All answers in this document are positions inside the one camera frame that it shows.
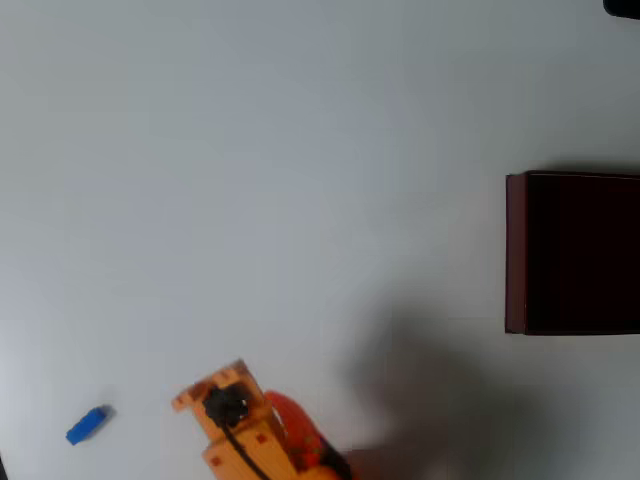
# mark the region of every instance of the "dark red box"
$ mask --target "dark red box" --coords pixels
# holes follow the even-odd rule
[[[507,176],[505,329],[640,333],[640,175]]]

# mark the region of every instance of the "blue plastic piece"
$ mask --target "blue plastic piece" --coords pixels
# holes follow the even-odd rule
[[[69,440],[71,445],[86,440],[106,419],[107,412],[101,407],[89,410],[89,413],[82,417],[82,420],[67,432],[67,440]]]

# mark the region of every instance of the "black object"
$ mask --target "black object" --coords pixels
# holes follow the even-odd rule
[[[249,415],[248,395],[239,385],[227,388],[214,388],[203,400],[207,416],[222,428],[234,428],[240,420]]]
[[[329,442],[324,439],[323,442],[325,451],[320,459],[320,465],[331,468],[342,480],[352,480],[353,474],[351,472],[351,466]]]
[[[614,17],[640,20],[640,1],[638,0],[604,0],[604,9]]]
[[[240,420],[249,415],[248,398],[249,395],[240,385],[230,385],[227,388],[213,388],[202,403],[207,416],[222,430],[244,463],[260,480],[271,480],[231,432],[231,428],[236,427]]]
[[[2,460],[0,460],[0,480],[7,480],[7,472],[4,471],[4,465],[2,465]]]
[[[508,176],[506,331],[640,333],[639,214],[640,175]]]

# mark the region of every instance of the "white table surface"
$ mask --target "white table surface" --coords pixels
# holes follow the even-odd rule
[[[504,175],[633,166],[640,22],[599,0],[8,0],[0,22],[10,480],[212,478],[170,400],[237,357],[339,448],[384,444],[413,411],[354,386],[367,345],[445,445],[415,478],[638,477],[640,338],[501,318]],[[430,321],[377,350],[397,292]],[[438,361],[432,404],[409,386]]]

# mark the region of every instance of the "black cable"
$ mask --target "black cable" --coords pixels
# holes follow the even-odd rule
[[[227,437],[227,440],[229,440],[229,443],[231,443],[235,451],[238,452],[238,455],[240,455],[240,458],[244,460],[244,463],[246,463],[247,466],[251,470],[253,470],[253,472],[258,476],[258,478],[260,478],[260,480],[271,480],[269,476],[266,473],[264,473],[262,469],[256,464],[256,462],[254,462],[253,459],[249,455],[247,455],[247,452],[245,451],[244,447],[240,445],[240,442],[238,442],[235,435],[233,435],[233,433],[231,433],[231,430],[229,430],[229,426],[226,424],[222,424],[220,425],[220,428],[224,432],[225,437]]]

